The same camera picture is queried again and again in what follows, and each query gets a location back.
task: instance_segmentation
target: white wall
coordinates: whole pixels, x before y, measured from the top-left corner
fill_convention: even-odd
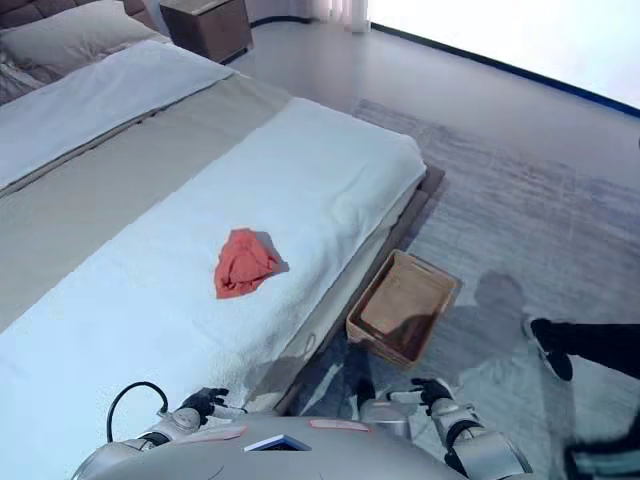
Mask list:
[[[371,20],[640,108],[640,0],[370,0]]]

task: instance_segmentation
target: gray pillow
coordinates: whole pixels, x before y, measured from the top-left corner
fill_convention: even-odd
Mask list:
[[[0,51],[0,106],[44,86],[44,82],[20,70]]]
[[[168,40],[129,17],[122,2],[100,0],[0,31],[0,48],[21,68],[60,78],[147,39]]]

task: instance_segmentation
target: crumpled red towel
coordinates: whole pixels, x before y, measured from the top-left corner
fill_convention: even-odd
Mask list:
[[[233,298],[255,291],[280,271],[278,258],[248,228],[231,230],[214,273],[217,298]]]

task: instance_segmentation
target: wooden nightstand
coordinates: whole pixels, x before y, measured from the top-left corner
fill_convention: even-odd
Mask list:
[[[162,0],[162,17],[171,39],[223,63],[253,47],[244,0]]]

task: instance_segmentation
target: rug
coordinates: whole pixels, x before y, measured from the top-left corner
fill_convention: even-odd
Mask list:
[[[338,335],[309,369],[292,413],[356,418],[363,379],[379,395],[439,376],[507,433],[541,478],[564,478],[568,442],[626,433],[640,382],[580,359],[572,383],[555,379],[521,321],[638,322],[640,191],[582,174],[579,158],[534,159],[368,100],[353,115],[412,136],[426,162],[446,171],[402,247],[464,286],[415,370],[403,373]],[[413,442],[442,458],[424,411],[408,413]]]

